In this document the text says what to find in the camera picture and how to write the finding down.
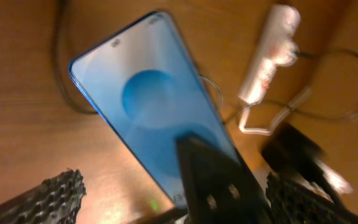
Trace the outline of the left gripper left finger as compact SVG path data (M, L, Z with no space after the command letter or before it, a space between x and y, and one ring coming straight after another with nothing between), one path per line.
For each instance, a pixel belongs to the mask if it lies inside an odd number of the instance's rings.
M75 224L85 195L81 172L69 169L0 204L0 224Z

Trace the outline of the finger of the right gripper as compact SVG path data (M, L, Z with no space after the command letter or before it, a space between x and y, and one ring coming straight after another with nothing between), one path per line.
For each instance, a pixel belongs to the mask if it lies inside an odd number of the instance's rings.
M190 223L273 223L253 173L195 133L175 140Z

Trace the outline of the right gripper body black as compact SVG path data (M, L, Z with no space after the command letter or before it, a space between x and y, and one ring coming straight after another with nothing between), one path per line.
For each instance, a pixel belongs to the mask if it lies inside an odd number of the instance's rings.
M323 155L322 148L290 123L284 123L273 134L261 155L275 172L294 170L308 182L325 182L324 172L316 162Z

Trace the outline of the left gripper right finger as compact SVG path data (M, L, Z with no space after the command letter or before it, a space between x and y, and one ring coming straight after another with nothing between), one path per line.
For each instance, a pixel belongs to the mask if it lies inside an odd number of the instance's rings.
M274 223L358 224L358 215L337 208L303 185L273 173L267 176L265 195Z

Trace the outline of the blue Galaxy smartphone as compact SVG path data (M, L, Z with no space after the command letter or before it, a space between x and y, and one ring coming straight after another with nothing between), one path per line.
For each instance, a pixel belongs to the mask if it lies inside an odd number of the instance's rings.
M175 141L194 133L237 152L175 23L152 11L73 59L70 78L178 207L186 206Z

